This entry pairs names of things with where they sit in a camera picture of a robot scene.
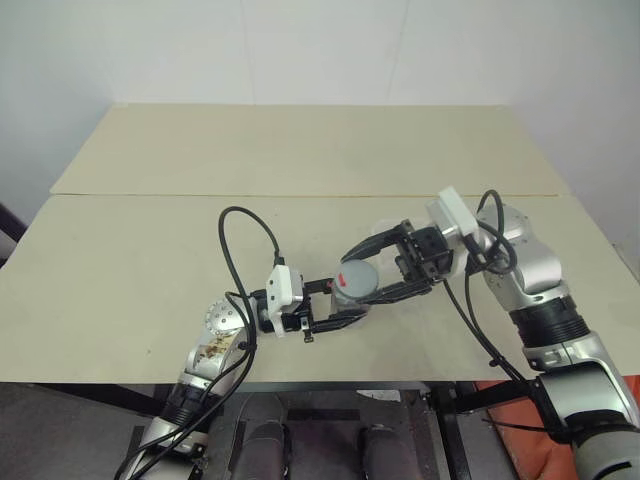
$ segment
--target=white wall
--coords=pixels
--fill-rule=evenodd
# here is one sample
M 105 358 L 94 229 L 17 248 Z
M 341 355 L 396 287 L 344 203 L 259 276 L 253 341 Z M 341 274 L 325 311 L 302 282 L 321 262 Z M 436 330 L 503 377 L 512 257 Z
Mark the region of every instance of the white wall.
M 4 0 L 0 201 L 113 101 L 505 103 L 637 270 L 639 86 L 638 0 Z

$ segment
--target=beige tabletop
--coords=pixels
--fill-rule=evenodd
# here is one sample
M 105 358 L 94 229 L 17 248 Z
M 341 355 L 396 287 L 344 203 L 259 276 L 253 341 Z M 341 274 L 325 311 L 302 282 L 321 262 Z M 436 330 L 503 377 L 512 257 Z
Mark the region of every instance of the beige tabletop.
M 505 107 L 123 105 L 54 194 L 555 195 L 567 188 Z
M 623 374 L 640 373 L 640 288 L 576 200 L 507 197 L 562 259 L 580 313 Z M 467 199 L 470 206 L 477 198 Z M 216 198 L 59 195 L 44 206 L 0 271 L 0 381 L 173 382 L 208 305 L 233 284 L 217 216 L 251 208 L 306 280 L 331 275 L 351 246 L 384 223 L 428 221 L 416 198 Z M 248 289 L 261 288 L 272 251 L 248 219 L 229 219 Z M 384 263 L 383 278 L 396 275 Z M 521 343 L 481 278 L 473 296 L 487 335 L 528 372 Z M 326 297 L 316 303 L 326 312 Z M 261 335 L 252 381 L 502 378 L 442 288 L 374 307 L 360 324 L 285 339 Z

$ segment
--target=red object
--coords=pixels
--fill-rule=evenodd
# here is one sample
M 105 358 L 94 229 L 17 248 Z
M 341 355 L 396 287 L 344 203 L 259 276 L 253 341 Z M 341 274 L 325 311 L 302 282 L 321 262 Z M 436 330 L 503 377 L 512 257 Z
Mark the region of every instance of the red object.
M 625 380 L 640 403 L 640 375 L 625 377 Z M 482 390 L 497 383 L 500 382 L 476 382 L 476 386 Z M 528 399 L 492 408 L 489 414 L 497 422 L 542 426 L 536 407 Z M 558 445 L 543 432 L 496 428 L 521 480 L 578 480 L 568 445 Z

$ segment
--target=gray floor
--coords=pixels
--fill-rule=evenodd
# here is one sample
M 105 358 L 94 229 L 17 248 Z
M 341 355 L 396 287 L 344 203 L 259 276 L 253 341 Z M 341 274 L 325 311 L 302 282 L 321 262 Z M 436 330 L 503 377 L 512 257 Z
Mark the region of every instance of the gray floor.
M 228 477 L 235 424 L 247 395 L 234 395 L 224 415 L 214 423 L 216 447 L 210 459 L 214 477 Z M 415 398 L 403 397 L 400 404 L 355 392 L 287 392 L 279 396 L 288 409 L 360 412 L 358 420 L 288 422 L 294 439 L 292 480 L 358 479 L 355 439 L 363 425 L 372 423 L 392 426 L 406 439 L 425 480 L 448 478 L 435 416 Z M 144 417 L 38 387 L 0 384 L 0 478 L 112 478 L 133 428 L 147 423 Z M 480 414 L 460 417 L 460 426 L 474 479 L 515 478 L 495 431 L 481 421 Z

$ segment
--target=orange fabric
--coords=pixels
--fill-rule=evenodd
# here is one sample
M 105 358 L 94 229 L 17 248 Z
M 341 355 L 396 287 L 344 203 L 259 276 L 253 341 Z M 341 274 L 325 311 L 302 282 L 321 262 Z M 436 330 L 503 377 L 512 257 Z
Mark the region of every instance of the orange fabric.
M 640 376 L 625 377 L 640 403 Z M 479 389 L 500 382 L 476 382 Z M 489 412 L 497 422 L 542 426 L 531 400 L 522 400 Z M 497 427 L 521 480 L 577 480 L 573 453 L 568 445 L 554 443 L 546 433 Z

